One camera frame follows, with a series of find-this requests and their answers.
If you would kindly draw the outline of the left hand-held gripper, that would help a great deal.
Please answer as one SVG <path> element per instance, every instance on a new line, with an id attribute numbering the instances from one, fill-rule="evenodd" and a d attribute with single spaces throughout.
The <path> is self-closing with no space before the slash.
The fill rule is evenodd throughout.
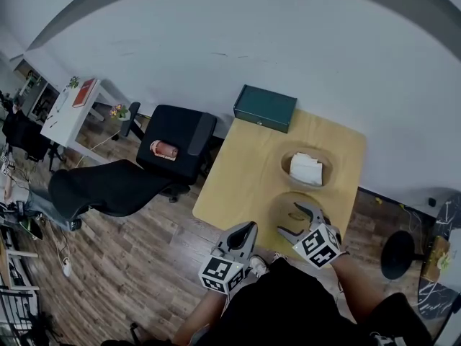
<path id="1" fill-rule="evenodd" d="M 258 234 L 255 222 L 243 222 L 224 231 L 217 246 L 206 256 L 198 277 L 203 287 L 222 294 L 230 294 L 249 273 L 249 257 Z M 240 252 L 233 256 L 231 252 Z"/>

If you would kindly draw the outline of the round wooden lid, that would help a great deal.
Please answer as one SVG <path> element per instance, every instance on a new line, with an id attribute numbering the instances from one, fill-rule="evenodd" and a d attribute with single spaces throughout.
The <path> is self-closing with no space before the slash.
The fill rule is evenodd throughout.
<path id="1" fill-rule="evenodd" d="M 314 198 L 300 192 L 284 192 L 276 196 L 270 203 L 268 222 L 272 228 L 283 226 L 295 233 L 308 229 L 311 225 L 312 215 L 304 213 L 295 206 L 307 203 L 317 208 L 323 206 Z"/>

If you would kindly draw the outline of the round wooden bowl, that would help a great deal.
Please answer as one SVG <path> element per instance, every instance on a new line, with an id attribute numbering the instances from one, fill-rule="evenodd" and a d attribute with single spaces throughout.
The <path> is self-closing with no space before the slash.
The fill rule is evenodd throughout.
<path id="1" fill-rule="evenodd" d="M 313 186 L 300 182 L 290 176 L 290 162 L 291 158 L 296 153 L 308 154 L 310 157 L 319 160 L 323 164 L 323 185 Z M 285 182 L 294 190 L 308 191 L 308 190 L 319 190 L 323 187 L 327 187 L 331 181 L 335 179 L 334 164 L 332 163 L 332 155 L 329 152 L 321 150 L 319 148 L 308 147 L 305 144 L 287 143 L 279 147 L 277 151 L 279 157 L 279 168 L 282 172 L 282 176 Z"/>

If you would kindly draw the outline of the person's left forearm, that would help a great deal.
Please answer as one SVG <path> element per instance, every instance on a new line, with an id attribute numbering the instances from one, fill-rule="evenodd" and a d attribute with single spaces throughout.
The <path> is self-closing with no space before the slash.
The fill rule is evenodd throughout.
<path id="1" fill-rule="evenodd" d="M 227 295 L 214 290 L 206 292 L 193 312 L 178 328 L 172 337 L 172 343 L 177 346 L 188 346 L 193 335 L 206 326 L 214 325 L 221 317 Z"/>

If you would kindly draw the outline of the person's right forearm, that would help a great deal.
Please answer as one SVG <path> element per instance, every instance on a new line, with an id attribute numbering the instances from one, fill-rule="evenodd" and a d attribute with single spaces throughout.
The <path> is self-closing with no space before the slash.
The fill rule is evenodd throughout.
<path id="1" fill-rule="evenodd" d="M 331 266 L 343 288 L 354 320 L 358 324 L 365 322 L 373 310 L 382 303 L 384 294 L 349 254 L 339 255 Z"/>

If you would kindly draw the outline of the dark green metal box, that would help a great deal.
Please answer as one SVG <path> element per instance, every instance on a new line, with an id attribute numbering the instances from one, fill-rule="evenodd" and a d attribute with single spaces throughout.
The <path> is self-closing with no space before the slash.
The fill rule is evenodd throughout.
<path id="1" fill-rule="evenodd" d="M 245 84 L 233 106 L 234 117 L 288 133 L 297 98 Z"/>

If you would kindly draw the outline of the person's left white shoe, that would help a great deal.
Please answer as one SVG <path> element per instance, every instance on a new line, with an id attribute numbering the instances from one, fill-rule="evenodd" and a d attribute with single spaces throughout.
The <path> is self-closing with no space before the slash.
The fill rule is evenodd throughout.
<path id="1" fill-rule="evenodd" d="M 249 259 L 249 264 L 251 267 L 251 272 L 257 277 L 260 278 L 262 275 L 265 275 L 269 272 L 266 261 L 259 255 L 253 255 Z"/>

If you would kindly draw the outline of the person's black clothing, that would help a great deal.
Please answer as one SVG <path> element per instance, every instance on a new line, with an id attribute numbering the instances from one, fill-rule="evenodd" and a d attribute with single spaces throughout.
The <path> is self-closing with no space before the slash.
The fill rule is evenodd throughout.
<path id="1" fill-rule="evenodd" d="M 402 293 L 350 321 L 313 276 L 279 258 L 244 286 L 196 346 L 431 346 L 427 328 Z"/>

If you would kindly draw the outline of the black round stool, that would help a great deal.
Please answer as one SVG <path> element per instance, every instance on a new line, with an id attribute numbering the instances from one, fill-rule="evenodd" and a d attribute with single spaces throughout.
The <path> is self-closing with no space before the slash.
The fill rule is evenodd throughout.
<path id="1" fill-rule="evenodd" d="M 411 266 L 415 254 L 415 243 L 407 231 L 392 234 L 382 249 L 381 271 L 388 280 L 401 278 Z"/>

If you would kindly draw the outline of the pink bottle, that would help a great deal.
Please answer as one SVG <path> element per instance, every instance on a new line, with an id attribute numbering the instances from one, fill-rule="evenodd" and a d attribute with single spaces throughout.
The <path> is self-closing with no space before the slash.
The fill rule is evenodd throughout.
<path id="1" fill-rule="evenodd" d="M 160 140 L 153 141 L 150 144 L 149 149 L 154 156 L 169 161 L 175 161 L 179 153 L 179 149 L 176 146 L 172 146 Z"/>

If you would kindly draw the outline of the black office chair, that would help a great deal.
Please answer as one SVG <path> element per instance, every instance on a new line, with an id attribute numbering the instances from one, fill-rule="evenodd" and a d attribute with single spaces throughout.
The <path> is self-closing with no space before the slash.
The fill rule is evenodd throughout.
<path id="1" fill-rule="evenodd" d="M 26 117 L 21 111 L 10 112 L 2 126 L 6 142 L 11 147 L 20 148 L 27 158 L 35 162 L 42 161 L 50 146 L 50 140 L 42 133 L 42 126 Z"/>
<path id="2" fill-rule="evenodd" d="M 90 208 L 108 216 L 129 216 L 156 195 L 175 203 L 210 168 L 210 140 L 216 123 L 217 118 L 207 112 L 159 105 L 146 130 L 136 133 L 141 143 L 135 162 L 121 159 L 61 169 L 48 185 L 51 201 L 68 221 Z M 176 146 L 176 160 L 154 156 L 149 146 L 155 140 Z"/>

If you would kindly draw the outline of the brown wooden tray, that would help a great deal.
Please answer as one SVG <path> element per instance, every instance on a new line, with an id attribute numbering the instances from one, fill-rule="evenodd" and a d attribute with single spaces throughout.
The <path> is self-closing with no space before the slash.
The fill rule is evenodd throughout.
<path id="1" fill-rule="evenodd" d="M 441 271 L 437 268 L 437 260 L 444 252 L 449 252 L 450 243 L 443 236 L 436 236 L 431 246 L 429 258 L 423 266 L 422 278 L 433 283 L 439 280 Z"/>

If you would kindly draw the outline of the black marble table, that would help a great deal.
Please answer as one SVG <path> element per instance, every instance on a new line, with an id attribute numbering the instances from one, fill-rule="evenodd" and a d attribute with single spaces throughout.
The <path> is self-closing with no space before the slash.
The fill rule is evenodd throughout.
<path id="1" fill-rule="evenodd" d="M 461 229 L 461 192 L 454 194 L 442 205 L 428 238 L 423 266 L 429 258 L 435 237 L 443 236 L 448 240 L 453 229 Z M 457 291 L 449 289 L 438 281 L 433 283 L 426 280 L 422 278 L 421 273 L 417 308 L 424 319 L 430 320 L 446 316 L 457 296 Z"/>

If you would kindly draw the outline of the pink and yellow flower pot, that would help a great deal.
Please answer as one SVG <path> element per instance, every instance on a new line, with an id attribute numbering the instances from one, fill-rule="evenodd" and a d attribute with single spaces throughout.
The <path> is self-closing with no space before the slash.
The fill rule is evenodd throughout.
<path id="1" fill-rule="evenodd" d="M 118 104 L 111 108 L 109 116 L 120 121 L 127 121 L 130 119 L 130 111 L 125 105 Z"/>

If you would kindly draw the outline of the white desk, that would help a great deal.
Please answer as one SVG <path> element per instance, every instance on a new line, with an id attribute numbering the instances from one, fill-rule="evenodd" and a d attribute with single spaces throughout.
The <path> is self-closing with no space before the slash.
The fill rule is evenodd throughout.
<path id="1" fill-rule="evenodd" d="M 82 84 L 88 79 L 80 79 L 75 89 L 66 87 L 55 101 L 52 109 L 46 117 L 41 133 L 51 141 L 64 148 L 70 148 L 81 154 L 82 157 L 89 157 L 98 164 L 106 164 L 109 161 L 95 153 L 93 150 L 83 146 L 77 141 L 77 136 L 88 114 L 94 115 L 98 120 L 103 121 L 104 117 L 92 109 L 97 100 L 103 99 L 111 105 L 116 105 L 117 100 L 104 88 L 102 80 L 97 82 L 83 107 L 73 108 L 72 104 Z"/>

